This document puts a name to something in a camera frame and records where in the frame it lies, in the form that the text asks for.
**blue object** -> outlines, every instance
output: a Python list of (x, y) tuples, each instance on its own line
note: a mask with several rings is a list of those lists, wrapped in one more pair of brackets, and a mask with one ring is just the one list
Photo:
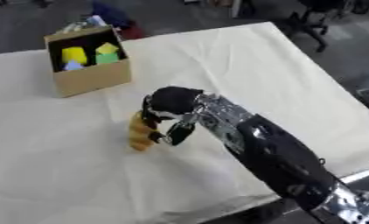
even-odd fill
[(79, 70), (81, 68), (84, 68), (84, 66), (75, 60), (70, 60), (65, 66), (65, 70), (67, 71)]
[(133, 21), (128, 18), (126, 13), (115, 7), (111, 7), (99, 1), (93, 1), (92, 8), (92, 15), (100, 16), (108, 25), (129, 28), (133, 24)]

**wheel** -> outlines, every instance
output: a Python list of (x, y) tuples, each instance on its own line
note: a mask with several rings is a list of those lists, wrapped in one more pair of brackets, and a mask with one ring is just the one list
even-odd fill
[(326, 50), (327, 45), (321, 45), (317, 48), (317, 53), (322, 53)]
[(324, 27), (322, 30), (321, 30), (321, 32), (320, 32), (320, 34), (321, 35), (326, 35), (326, 33), (329, 31), (329, 27)]

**table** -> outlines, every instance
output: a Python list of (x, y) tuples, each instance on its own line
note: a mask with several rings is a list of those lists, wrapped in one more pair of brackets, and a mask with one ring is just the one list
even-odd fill
[(339, 177), (369, 171), (369, 110), (270, 23), (123, 42), (132, 83), (55, 95), (45, 51), (0, 54), (0, 224), (198, 223), (276, 196), (204, 129), (139, 153), (129, 118), (177, 85), (225, 95)]

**floor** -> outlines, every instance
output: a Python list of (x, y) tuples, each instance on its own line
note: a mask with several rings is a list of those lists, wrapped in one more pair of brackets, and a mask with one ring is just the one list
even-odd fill
[[(88, 0), (54, 0), (53, 4), (40, 9), (27, 0), (9, 0), (10, 5), (0, 7), (0, 53), (44, 48), (43, 37), (56, 32), (68, 23), (88, 14)], [(250, 17), (229, 17), (228, 8), (216, 8), (206, 4), (184, 5), (180, 0), (102, 0), (126, 11), (148, 36), (204, 30), (231, 25), (251, 24), (262, 21), (279, 21), (292, 11), (303, 11), (296, 0), (254, 0), (258, 12)], [(316, 53), (316, 42), (297, 35), (293, 41), (317, 64), (325, 69), (346, 89), (355, 90), (369, 86), (369, 16), (348, 14), (340, 20), (332, 20), (326, 39), (330, 47)], [(360, 188), (369, 188), (369, 180), (359, 183)], [(277, 202), (276, 211), (287, 211), (291, 203)], [(274, 217), (267, 210), (252, 210), (208, 224), (264, 223), (260, 215)], [(315, 223), (304, 213), (289, 213), (272, 224)]]

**office chair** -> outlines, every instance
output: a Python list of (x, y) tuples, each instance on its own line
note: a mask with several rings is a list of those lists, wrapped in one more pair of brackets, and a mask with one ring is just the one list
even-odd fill
[[(289, 17), (289, 27), (288, 37), (291, 37), (296, 32), (305, 32), (314, 38), (318, 43), (319, 47), (317, 52), (323, 52), (327, 43), (322, 37), (329, 30), (325, 20), (327, 18), (327, 13), (333, 10), (338, 10), (344, 8), (345, 0), (298, 0), (301, 4), (307, 7), (304, 14), (300, 17), (299, 13), (293, 12)], [(323, 14), (323, 17), (317, 22), (310, 22), (310, 17), (312, 14)]]
[(369, 12), (369, 1), (364, 0), (356, 0), (353, 10), (353, 13), (355, 14), (366, 14)]

